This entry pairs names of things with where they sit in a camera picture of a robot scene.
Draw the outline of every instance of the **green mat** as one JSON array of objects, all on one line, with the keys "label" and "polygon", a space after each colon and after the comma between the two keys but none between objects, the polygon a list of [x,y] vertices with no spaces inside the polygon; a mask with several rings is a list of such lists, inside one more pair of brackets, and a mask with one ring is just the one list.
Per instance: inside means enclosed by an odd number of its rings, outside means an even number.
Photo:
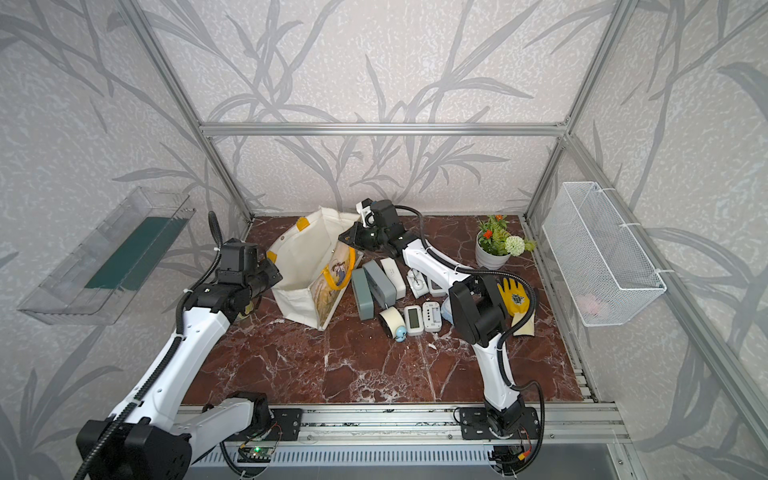
[{"label": "green mat", "polygon": [[181,233],[186,218],[147,217],[118,247],[85,288],[139,290]]}]

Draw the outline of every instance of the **metal rail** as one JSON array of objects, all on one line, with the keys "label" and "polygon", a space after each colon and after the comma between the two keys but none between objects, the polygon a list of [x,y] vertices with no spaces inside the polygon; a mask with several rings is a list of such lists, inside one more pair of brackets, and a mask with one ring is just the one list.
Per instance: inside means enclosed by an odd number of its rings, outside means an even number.
[{"label": "metal rail", "polygon": [[205,123],[200,129],[208,137],[219,136],[481,136],[557,137],[565,126],[550,124],[350,124],[350,123]]},{"label": "metal rail", "polygon": [[[565,149],[572,154],[576,164],[588,180],[597,182],[602,188],[612,188],[611,181],[599,168],[587,148],[571,135],[564,137]],[[619,214],[627,223],[639,223],[624,199],[616,190],[606,190]],[[672,270],[667,258],[641,225],[633,225],[633,232],[638,243],[656,268]],[[723,337],[712,325],[709,317],[701,309],[683,280],[675,273],[662,273],[667,284],[664,299],[672,313],[680,322],[683,330],[693,343],[712,373],[717,377],[723,391],[741,415],[744,423],[768,455],[768,399],[746,372],[741,361],[736,357]]]},{"label": "metal rail", "polygon": [[[301,408],[304,411],[298,441],[281,442],[281,445],[509,444],[508,440],[463,440],[461,425],[453,416],[459,406],[482,407],[482,404],[325,404],[273,405],[270,408]],[[181,407],[176,422],[199,414],[201,409],[198,406]],[[546,409],[547,443],[631,442],[614,403],[549,403]]]},{"label": "metal rail", "polygon": [[[571,111],[568,112],[568,116],[565,118],[566,129],[565,133],[571,133],[582,114],[587,107],[587,102],[592,96],[594,88],[597,86],[600,77],[602,76],[605,66],[610,60],[611,55],[616,49],[624,30],[627,29],[629,19],[637,6],[638,0],[618,0],[614,7],[611,20],[608,22],[608,26],[605,29],[605,35],[598,46],[597,51],[594,53],[592,63],[589,65],[587,74],[584,76],[584,80],[581,82],[581,87],[576,94],[576,99],[571,107]],[[561,138],[558,138],[558,143],[555,145],[555,149],[552,151],[552,155],[547,162],[547,167],[544,169],[544,173],[538,181],[536,190],[534,190],[534,196],[531,198],[531,203],[528,204],[528,209],[525,211],[525,216],[530,218],[533,214],[538,202],[541,201],[541,195],[544,194],[544,190],[549,183],[549,180],[554,175],[555,171],[560,164],[560,158],[563,152],[563,145],[560,142]]]},{"label": "metal rail", "polygon": [[214,148],[213,144],[210,142],[210,139],[205,137],[203,132],[200,131],[200,120],[197,118],[197,114],[195,113],[194,107],[192,106],[192,101],[189,99],[189,96],[181,86],[181,81],[176,76],[176,72],[171,66],[170,61],[165,56],[163,48],[155,37],[154,32],[152,31],[152,27],[149,25],[149,21],[144,15],[144,12],[141,10],[141,6],[139,6],[138,1],[116,1],[118,3],[118,7],[121,10],[121,14],[123,15],[125,23],[133,31],[141,46],[144,47],[144,51],[147,53],[147,56],[152,62],[152,65],[155,67],[155,70],[157,70],[157,73],[160,75],[160,78],[168,89],[170,96],[174,99],[176,105],[179,107],[181,116],[184,117],[184,120],[187,122],[192,135],[200,145],[200,149],[205,153],[211,164],[211,167],[213,167],[216,175],[218,175],[221,181],[224,183],[224,187],[227,189],[227,192],[229,192],[234,203],[240,209],[240,212],[242,212],[246,220],[250,222],[252,215],[250,208],[245,201],[245,197],[243,197],[242,193],[237,188],[237,185],[235,184],[232,175],[227,169],[227,166],[222,161],[219,152],[216,150],[216,148]]}]

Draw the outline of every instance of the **clear acrylic shelf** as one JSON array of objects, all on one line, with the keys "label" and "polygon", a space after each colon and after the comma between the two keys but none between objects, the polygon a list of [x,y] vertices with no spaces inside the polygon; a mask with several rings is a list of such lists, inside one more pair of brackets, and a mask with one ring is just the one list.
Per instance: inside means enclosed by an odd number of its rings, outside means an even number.
[{"label": "clear acrylic shelf", "polygon": [[51,325],[114,324],[194,214],[188,200],[137,187],[18,309]]}]

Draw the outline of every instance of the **gray wall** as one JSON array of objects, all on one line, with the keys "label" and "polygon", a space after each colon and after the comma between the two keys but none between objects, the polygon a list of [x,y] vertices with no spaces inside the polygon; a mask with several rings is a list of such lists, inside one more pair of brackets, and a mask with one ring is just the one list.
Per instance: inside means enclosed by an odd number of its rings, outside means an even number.
[{"label": "gray wall", "polygon": [[[558,122],[614,0],[141,0],[205,121]],[[525,210],[550,138],[259,137],[217,145],[254,210]]]},{"label": "gray wall", "polygon": [[[70,478],[74,435],[104,418],[173,329],[212,258],[206,211],[237,216],[112,2],[0,2],[0,478]],[[197,208],[113,326],[47,326],[16,306],[136,186]]]},{"label": "gray wall", "polygon": [[[768,4],[642,6],[576,134],[768,392]],[[566,156],[537,227],[568,180],[584,178]],[[542,253],[557,279],[546,243]],[[651,478],[768,478],[664,300],[624,326],[585,329],[555,282],[600,398],[621,406]]]}]

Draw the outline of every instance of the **gray plastic container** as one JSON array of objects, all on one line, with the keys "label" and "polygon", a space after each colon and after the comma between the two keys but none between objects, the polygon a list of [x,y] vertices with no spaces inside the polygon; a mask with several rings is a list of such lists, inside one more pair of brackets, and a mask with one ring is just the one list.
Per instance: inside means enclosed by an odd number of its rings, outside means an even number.
[{"label": "gray plastic container", "polygon": [[371,296],[371,289],[368,287],[366,271],[362,268],[352,271],[352,291],[355,293],[355,303],[357,303],[357,313],[360,315],[360,319],[372,319],[373,297]]},{"label": "gray plastic container", "polygon": [[383,309],[395,305],[397,300],[397,289],[392,282],[387,278],[387,275],[382,270],[382,267],[375,260],[371,260],[362,268],[366,271],[368,277],[368,286],[371,289],[373,298]]}]

